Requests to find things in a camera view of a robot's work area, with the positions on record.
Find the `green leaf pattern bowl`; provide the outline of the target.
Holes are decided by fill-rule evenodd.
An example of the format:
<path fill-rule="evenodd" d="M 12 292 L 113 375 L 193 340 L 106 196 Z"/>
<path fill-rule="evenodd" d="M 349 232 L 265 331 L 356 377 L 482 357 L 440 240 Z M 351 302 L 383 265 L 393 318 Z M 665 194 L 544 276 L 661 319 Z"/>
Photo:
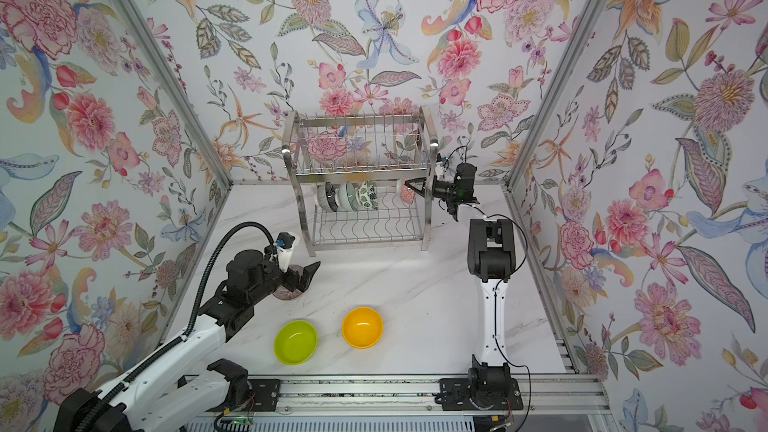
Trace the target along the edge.
<path fill-rule="evenodd" d="M 357 201 L 363 210 L 377 210 L 378 209 L 378 197 L 376 192 L 376 186 L 373 181 L 365 181 L 361 183 L 356 190 Z"/>

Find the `pale green bowl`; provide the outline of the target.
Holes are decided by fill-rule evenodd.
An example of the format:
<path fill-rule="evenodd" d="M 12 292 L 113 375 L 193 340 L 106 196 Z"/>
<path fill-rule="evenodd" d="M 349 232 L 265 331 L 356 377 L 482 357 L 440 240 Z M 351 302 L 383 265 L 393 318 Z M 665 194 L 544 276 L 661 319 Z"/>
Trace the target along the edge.
<path fill-rule="evenodd" d="M 339 207 L 344 212 L 357 212 L 357 189 L 351 182 L 339 184 L 336 188 L 336 198 Z"/>

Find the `dark patterned bowl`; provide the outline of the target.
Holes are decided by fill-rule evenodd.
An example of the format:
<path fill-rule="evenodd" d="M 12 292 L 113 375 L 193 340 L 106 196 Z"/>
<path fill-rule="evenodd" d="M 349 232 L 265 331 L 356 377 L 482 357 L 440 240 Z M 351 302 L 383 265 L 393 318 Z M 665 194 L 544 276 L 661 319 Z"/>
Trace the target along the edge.
<path fill-rule="evenodd" d="M 318 206 L 326 212 L 335 213 L 338 211 L 336 202 L 336 189 L 330 182 L 318 184 L 316 187 L 316 198 Z"/>

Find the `black white floral bowl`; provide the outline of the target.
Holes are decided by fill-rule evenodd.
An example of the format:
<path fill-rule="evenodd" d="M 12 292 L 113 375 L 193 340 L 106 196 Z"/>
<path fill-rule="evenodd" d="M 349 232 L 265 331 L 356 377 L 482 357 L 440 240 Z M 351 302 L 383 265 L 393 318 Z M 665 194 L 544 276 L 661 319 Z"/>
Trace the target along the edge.
<path fill-rule="evenodd" d="M 415 200 L 415 192 L 404 182 L 399 185 L 399 198 L 406 205 L 412 205 Z"/>

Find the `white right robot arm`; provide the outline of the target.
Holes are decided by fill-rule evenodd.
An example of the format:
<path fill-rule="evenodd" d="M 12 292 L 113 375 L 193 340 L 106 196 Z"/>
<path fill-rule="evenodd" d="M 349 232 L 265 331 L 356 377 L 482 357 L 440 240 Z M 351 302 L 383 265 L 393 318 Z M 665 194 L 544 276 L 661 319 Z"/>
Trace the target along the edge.
<path fill-rule="evenodd" d="M 498 402 L 510 401 L 514 394 L 504 325 L 509 281 L 518 270 L 516 224 L 503 215 L 481 210 L 474 192 L 476 171 L 474 165 L 462 162 L 450 181 L 436 177 L 409 179 L 405 187 L 422 198 L 431 196 L 443 201 L 446 213 L 467 227 L 467 269 L 478 285 L 482 309 L 481 344 L 479 353 L 472 356 L 465 382 L 442 386 L 440 402 L 489 410 Z"/>

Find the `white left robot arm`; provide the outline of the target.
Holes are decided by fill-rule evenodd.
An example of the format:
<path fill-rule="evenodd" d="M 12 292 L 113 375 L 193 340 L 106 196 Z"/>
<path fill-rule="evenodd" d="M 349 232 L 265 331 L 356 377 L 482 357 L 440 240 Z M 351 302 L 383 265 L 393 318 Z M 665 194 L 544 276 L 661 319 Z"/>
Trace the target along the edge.
<path fill-rule="evenodd" d="M 70 394 L 59 407 L 55 430 L 175 431 L 206 411 L 254 402 L 259 392 L 248 370 L 229 359 L 214 360 L 184 385 L 178 381 L 237 335 L 258 303 L 280 288 L 308 290 L 321 264 L 297 269 L 287 261 L 285 252 L 274 259 L 253 249 L 236 254 L 226 279 L 194 313 L 190 330 L 101 388 Z"/>

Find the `stainless steel dish rack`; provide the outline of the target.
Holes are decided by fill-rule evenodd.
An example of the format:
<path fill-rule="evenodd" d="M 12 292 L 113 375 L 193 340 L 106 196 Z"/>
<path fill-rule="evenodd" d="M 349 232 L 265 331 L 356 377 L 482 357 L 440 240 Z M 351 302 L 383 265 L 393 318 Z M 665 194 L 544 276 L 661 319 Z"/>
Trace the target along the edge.
<path fill-rule="evenodd" d="M 436 177 L 438 134 L 428 108 L 383 115 L 308 117 L 291 113 L 281 155 L 294 190 L 302 239 L 310 255 L 345 247 L 430 244 L 432 200 L 399 198 L 400 182 Z M 317 203 L 316 187 L 373 181 L 378 209 L 335 213 Z"/>

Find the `pink striped bowl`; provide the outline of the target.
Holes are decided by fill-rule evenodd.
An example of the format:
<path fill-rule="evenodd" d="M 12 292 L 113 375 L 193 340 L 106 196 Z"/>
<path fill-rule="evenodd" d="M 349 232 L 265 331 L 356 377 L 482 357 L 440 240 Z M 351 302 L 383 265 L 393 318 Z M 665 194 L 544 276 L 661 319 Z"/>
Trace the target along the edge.
<path fill-rule="evenodd" d="M 285 287 L 280 287 L 273 293 L 273 296 L 278 300 L 290 301 L 300 297 L 302 294 L 303 292 L 299 289 L 288 290 Z"/>

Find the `lime green bowl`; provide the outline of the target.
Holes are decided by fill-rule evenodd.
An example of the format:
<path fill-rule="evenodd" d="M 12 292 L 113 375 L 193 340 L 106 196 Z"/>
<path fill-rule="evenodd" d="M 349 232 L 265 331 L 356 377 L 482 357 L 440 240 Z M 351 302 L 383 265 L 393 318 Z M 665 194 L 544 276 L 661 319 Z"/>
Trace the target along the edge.
<path fill-rule="evenodd" d="M 287 323 L 277 333 L 273 350 L 284 365 L 297 366 L 308 361 L 318 345 L 318 334 L 308 321 L 295 320 Z"/>

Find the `yellow bowl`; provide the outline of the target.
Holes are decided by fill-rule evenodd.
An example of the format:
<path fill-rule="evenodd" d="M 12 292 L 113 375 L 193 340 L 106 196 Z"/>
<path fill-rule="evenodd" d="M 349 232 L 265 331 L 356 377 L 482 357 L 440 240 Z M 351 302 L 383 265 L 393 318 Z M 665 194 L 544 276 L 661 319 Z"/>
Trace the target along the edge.
<path fill-rule="evenodd" d="M 384 331 L 381 315 L 370 307 L 351 310 L 342 323 L 345 342 L 355 349 L 368 349 L 376 345 Z"/>

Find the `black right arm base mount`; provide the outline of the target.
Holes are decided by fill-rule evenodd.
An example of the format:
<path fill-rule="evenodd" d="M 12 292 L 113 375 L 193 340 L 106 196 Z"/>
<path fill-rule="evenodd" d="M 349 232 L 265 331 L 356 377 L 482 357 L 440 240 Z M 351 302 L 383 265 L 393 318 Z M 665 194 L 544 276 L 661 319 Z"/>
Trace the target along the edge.
<path fill-rule="evenodd" d="M 525 406 L 511 364 L 481 362 L 473 355 L 467 374 L 459 378 L 441 378 L 435 403 L 443 411 L 514 412 Z"/>

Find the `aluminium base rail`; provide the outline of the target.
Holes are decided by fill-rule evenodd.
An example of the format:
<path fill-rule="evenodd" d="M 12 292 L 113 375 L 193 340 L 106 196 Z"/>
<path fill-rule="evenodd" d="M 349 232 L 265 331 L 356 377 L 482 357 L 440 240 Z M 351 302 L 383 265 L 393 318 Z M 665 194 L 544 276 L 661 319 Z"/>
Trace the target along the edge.
<path fill-rule="evenodd" d="M 246 405 L 257 416 L 609 415 L 605 390 L 592 375 L 514 374 L 508 399 L 468 397 L 467 374 L 276 375 L 275 405 Z"/>

